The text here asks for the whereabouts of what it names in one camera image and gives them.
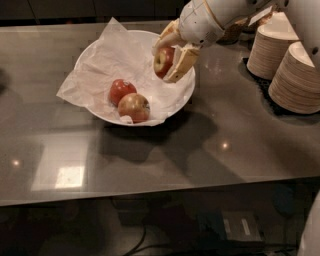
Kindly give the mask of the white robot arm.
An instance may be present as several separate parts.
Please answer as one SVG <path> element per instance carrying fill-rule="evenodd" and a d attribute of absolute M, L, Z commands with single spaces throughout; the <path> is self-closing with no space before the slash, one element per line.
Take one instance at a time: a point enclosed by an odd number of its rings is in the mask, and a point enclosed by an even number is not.
<path fill-rule="evenodd" d="M 171 21 L 152 48 L 157 56 L 164 47 L 175 46 L 173 64 L 162 68 L 154 59 L 154 73 L 167 83 L 178 82 L 195 64 L 200 49 L 229 38 L 232 27 L 262 26 L 273 17 L 277 0 L 191 0 Z M 320 256 L 320 191 L 316 194 L 301 236 L 297 256 Z"/>

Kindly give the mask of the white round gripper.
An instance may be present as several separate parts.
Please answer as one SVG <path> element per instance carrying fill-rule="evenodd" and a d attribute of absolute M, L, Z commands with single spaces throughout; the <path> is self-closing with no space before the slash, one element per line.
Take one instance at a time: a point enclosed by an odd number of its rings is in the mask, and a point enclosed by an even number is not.
<path fill-rule="evenodd" d="M 182 9 L 179 19 L 171 21 L 162 31 L 153 45 L 153 56 L 163 47 L 175 49 L 173 65 L 164 76 L 164 82 L 178 82 L 196 63 L 200 54 L 198 46 L 209 47 L 223 36 L 224 28 L 217 17 L 219 1 L 191 0 Z"/>

